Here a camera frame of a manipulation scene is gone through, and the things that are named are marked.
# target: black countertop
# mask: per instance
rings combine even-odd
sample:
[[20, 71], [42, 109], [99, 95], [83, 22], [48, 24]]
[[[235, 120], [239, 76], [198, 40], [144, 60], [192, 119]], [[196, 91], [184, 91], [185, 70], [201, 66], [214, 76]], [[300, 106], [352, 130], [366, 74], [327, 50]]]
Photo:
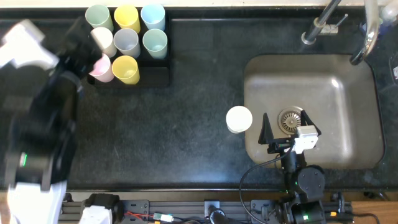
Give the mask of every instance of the black countertop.
[[[0, 11], [0, 35], [22, 19], [19, 10]], [[363, 43], [358, 24], [363, 9], [345, 13], [336, 36], [303, 45], [300, 36], [319, 9], [169, 9], [172, 82], [168, 88], [97, 89], [86, 81], [79, 115], [79, 147], [73, 161], [70, 190], [237, 189], [254, 165], [244, 149], [244, 134], [232, 134], [225, 123], [228, 110], [243, 105], [243, 70], [262, 54], [352, 54]], [[84, 9], [26, 10], [24, 17], [54, 41]], [[374, 70], [386, 153], [366, 170], [326, 170], [326, 189], [396, 189], [398, 186], [398, 29], [380, 38], [366, 61]], [[12, 111], [3, 107], [7, 95], [29, 95], [20, 77], [0, 71], [0, 159], [7, 146]], [[283, 190], [280, 170], [258, 169], [246, 187]], [[0, 186], [5, 188], [4, 165]]]

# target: stainless steel sink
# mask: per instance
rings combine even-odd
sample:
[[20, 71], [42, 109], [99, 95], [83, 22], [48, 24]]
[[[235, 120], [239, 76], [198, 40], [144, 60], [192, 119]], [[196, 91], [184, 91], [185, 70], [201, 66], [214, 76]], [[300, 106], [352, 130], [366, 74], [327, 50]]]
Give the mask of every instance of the stainless steel sink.
[[374, 167], [383, 157], [376, 87], [369, 65], [349, 55], [263, 55], [244, 71], [244, 105], [253, 115], [246, 150], [256, 163], [275, 158], [257, 143], [266, 112], [275, 138], [300, 125], [300, 109], [321, 129], [308, 164], [330, 169]]

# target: white cup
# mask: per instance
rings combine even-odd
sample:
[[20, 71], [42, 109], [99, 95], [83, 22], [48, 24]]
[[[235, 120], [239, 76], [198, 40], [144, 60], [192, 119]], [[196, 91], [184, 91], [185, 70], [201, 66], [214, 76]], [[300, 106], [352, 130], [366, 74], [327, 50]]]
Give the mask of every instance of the white cup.
[[113, 34], [109, 29], [98, 27], [91, 31], [91, 35], [104, 54], [108, 57], [113, 57], [116, 54], [117, 50], [113, 44]]
[[244, 106], [234, 106], [226, 114], [226, 125], [228, 130], [234, 134], [249, 129], [252, 122], [253, 116]]
[[94, 64], [94, 70], [89, 73], [101, 82], [110, 82], [114, 78], [111, 61], [106, 54]]
[[165, 29], [165, 11], [161, 4], [149, 4], [141, 9], [141, 18], [148, 29]]
[[167, 55], [167, 35], [160, 29], [148, 30], [142, 38], [144, 47], [154, 59], [163, 59]]
[[113, 23], [108, 7], [94, 5], [86, 10], [86, 20], [94, 28], [105, 27], [113, 31]]
[[138, 34], [133, 29], [125, 28], [117, 31], [113, 38], [114, 45], [124, 55], [138, 58], [141, 53]]

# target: pink cup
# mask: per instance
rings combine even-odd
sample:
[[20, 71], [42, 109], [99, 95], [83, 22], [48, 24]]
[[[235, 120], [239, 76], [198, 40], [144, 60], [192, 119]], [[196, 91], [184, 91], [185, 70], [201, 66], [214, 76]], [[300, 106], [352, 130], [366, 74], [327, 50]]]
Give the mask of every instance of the pink cup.
[[94, 64], [94, 70], [89, 73], [101, 82], [110, 82], [114, 78], [111, 61], [106, 54]]

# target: white wall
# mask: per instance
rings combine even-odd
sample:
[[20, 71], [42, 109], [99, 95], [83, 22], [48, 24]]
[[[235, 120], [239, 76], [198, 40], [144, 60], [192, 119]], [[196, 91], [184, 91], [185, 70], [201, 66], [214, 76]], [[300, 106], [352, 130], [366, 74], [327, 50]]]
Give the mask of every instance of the white wall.
[[[0, 0], [0, 7], [89, 7], [93, 4], [143, 6], [158, 2], [164, 6], [325, 6], [330, 0]], [[391, 0], [377, 0], [386, 5]], [[340, 6], [362, 6], [363, 0], [342, 0]]]

